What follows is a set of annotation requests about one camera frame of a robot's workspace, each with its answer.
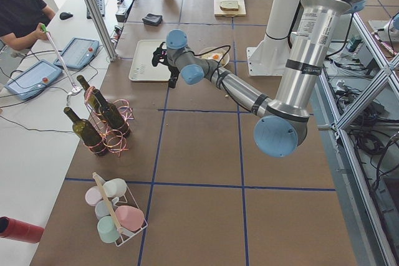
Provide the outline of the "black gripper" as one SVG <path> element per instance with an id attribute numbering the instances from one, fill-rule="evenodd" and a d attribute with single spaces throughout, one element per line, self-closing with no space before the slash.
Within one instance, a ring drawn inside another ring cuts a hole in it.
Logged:
<path id="1" fill-rule="evenodd" d="M 178 80 L 178 77 L 179 77 L 179 74 L 180 74 L 180 71 L 176 67 L 171 66 L 171 65 L 168 66 L 168 70 L 170 72 L 170 78 L 168 80 L 168 86 L 170 88 L 175 88 L 177 80 Z"/>

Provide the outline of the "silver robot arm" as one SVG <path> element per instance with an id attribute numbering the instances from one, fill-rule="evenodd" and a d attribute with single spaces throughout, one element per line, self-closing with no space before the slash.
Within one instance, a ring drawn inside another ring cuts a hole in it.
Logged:
<path id="1" fill-rule="evenodd" d="M 166 38 L 166 57 L 184 81 L 196 84 L 206 78 L 218 89 L 260 117 L 254 128 L 257 147 L 272 157 L 290 155 L 305 140 L 307 105 L 340 16 L 357 12 L 365 0 L 300 0 L 299 22 L 276 97 L 269 98 L 214 60 L 196 58 L 185 32 L 175 29 Z"/>

